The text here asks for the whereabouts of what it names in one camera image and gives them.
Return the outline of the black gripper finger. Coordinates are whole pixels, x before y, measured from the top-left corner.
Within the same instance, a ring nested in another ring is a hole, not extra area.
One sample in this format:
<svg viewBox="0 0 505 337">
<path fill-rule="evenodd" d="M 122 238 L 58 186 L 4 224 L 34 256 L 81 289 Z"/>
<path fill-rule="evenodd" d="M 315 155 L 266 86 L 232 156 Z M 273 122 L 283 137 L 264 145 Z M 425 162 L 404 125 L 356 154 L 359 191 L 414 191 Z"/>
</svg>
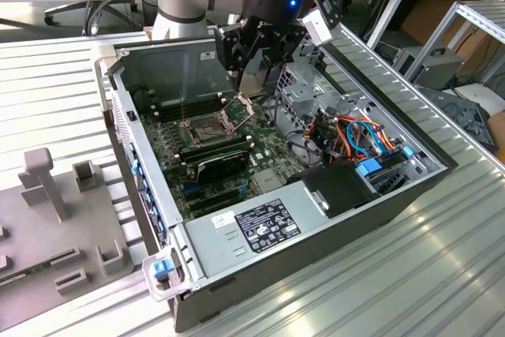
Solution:
<svg viewBox="0 0 505 337">
<path fill-rule="evenodd" d="M 246 39 L 241 23 L 218 25 L 214 30 L 216 54 L 237 92 L 249 62 L 257 52 L 256 36 Z"/>
<path fill-rule="evenodd" d="M 275 37 L 272 45 L 263 52 L 261 64 L 266 69 L 262 86 L 267 95 L 273 95 L 279 76 L 272 76 L 272 71 L 279 66 L 293 61 L 293 53 L 305 37 L 303 26 L 291 26 L 286 33 Z"/>
</svg>

